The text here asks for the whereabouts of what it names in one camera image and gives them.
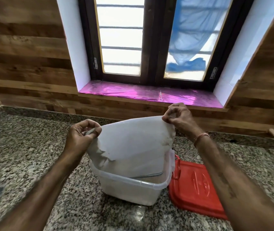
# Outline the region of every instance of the dark brown window frame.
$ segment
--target dark brown window frame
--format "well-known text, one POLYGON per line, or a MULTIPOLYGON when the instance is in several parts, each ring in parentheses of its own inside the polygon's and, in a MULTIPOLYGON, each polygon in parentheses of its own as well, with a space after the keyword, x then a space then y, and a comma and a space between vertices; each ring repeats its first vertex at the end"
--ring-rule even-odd
POLYGON ((78 0, 91 79, 213 91, 254 0, 233 0, 203 81, 164 78, 176 1, 145 0, 141 73, 134 76, 103 73, 94 0, 78 0))

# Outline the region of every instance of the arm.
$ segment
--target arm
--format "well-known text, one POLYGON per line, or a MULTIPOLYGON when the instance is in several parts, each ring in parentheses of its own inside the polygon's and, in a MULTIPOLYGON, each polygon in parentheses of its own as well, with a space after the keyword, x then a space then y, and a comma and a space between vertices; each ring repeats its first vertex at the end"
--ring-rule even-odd
MULTIPOLYGON (((192 142, 204 133, 183 103, 171 105, 162 119, 192 142)), ((262 189, 210 137, 201 137, 196 147, 233 229, 274 231, 274 203, 262 189)))
POLYGON ((0 222, 0 231, 43 230, 67 178, 100 132, 100 125, 89 119, 73 125, 67 134, 63 153, 29 194, 0 222), (83 136, 84 131, 92 128, 95 131, 83 136))

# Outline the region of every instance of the pink plastic film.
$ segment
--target pink plastic film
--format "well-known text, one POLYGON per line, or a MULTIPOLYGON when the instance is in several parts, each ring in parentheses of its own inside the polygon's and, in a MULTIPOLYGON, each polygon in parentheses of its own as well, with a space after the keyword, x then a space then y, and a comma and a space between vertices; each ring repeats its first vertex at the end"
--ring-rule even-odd
POLYGON ((203 90, 185 90, 103 81, 90 81, 79 92, 93 95, 116 96, 136 100, 164 103, 183 102, 186 105, 223 108, 213 93, 203 90))

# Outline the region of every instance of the bracelet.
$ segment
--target bracelet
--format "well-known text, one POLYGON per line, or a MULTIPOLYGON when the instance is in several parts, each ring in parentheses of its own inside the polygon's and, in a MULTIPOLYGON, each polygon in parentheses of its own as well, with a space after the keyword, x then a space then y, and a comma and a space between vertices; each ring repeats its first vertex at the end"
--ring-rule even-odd
POLYGON ((208 133, 202 133, 202 134, 198 135, 198 136, 196 137, 195 141, 194 141, 194 146, 195 146, 195 147, 197 147, 197 146, 196 146, 197 143, 199 142, 199 140, 200 140, 201 137, 203 137, 203 136, 209 136, 209 134, 208 134, 208 133))

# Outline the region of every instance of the red plastic lid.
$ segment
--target red plastic lid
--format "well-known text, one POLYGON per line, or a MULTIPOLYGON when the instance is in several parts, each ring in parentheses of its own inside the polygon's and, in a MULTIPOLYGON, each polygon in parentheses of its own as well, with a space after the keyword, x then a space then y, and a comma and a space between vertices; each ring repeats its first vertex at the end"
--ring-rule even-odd
POLYGON ((169 197, 173 204, 184 210, 227 220, 205 166, 176 157, 169 184, 169 197))

